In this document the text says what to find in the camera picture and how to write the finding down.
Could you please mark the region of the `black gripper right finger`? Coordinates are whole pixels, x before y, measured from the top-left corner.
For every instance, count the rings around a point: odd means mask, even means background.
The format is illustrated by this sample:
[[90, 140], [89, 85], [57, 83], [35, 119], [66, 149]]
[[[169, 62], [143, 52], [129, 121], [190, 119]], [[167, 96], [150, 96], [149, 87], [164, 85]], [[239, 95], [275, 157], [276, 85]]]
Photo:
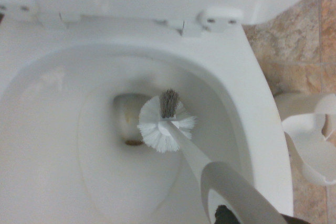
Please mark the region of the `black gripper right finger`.
[[287, 224], [310, 224], [309, 222], [296, 218], [296, 217], [292, 217], [292, 216], [288, 216], [285, 214], [281, 214], [282, 217], [284, 218], [284, 220], [286, 221]]

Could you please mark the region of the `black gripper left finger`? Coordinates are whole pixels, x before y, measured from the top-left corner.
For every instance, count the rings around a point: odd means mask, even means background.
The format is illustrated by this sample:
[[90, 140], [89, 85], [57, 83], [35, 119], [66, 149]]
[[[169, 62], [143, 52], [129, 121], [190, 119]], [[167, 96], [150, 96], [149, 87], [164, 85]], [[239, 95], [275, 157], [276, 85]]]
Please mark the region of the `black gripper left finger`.
[[214, 224], [240, 224], [240, 222], [227, 206], [219, 205], [215, 212]]

